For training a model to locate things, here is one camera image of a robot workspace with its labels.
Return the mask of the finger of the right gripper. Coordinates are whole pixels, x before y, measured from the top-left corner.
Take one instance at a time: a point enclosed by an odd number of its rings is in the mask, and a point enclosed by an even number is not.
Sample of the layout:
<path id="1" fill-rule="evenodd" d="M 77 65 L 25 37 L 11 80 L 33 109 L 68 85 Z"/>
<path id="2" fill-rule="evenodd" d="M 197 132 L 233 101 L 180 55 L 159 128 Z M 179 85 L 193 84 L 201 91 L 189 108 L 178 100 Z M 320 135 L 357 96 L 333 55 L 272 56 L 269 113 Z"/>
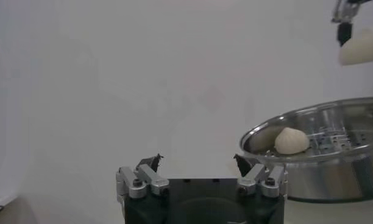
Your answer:
<path id="1" fill-rule="evenodd" d="M 361 5 L 362 0 L 336 0 L 331 22 L 337 24 L 336 40 L 340 47 L 352 37 L 352 20 Z"/>

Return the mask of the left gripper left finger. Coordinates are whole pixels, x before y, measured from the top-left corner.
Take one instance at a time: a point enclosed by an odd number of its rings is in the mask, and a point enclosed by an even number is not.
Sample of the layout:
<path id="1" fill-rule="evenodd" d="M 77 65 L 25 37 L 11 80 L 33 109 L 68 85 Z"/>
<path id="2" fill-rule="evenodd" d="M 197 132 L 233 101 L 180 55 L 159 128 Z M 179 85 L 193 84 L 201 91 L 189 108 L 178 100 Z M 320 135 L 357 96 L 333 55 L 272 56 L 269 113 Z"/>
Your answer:
<path id="1" fill-rule="evenodd" d="M 144 198 L 148 192 L 156 196 L 166 195 L 169 180 L 161 177 L 157 171 L 163 157 L 160 154 L 142 159 L 131 169 L 122 166 L 116 172 L 117 198 Z"/>

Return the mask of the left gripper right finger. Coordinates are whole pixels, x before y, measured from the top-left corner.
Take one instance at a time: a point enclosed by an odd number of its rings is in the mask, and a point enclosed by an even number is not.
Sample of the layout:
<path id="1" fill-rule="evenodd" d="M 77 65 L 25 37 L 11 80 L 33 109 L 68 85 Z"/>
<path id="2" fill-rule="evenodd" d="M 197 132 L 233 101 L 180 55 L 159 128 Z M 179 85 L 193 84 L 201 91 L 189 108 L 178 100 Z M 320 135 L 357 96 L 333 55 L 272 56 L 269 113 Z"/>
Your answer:
<path id="1" fill-rule="evenodd" d="M 288 196 L 288 172 L 283 166 L 268 167 L 256 159 L 238 154 L 233 158 L 241 174 L 236 181 L 239 196 L 247 197 L 257 191 L 268 198 Z"/>

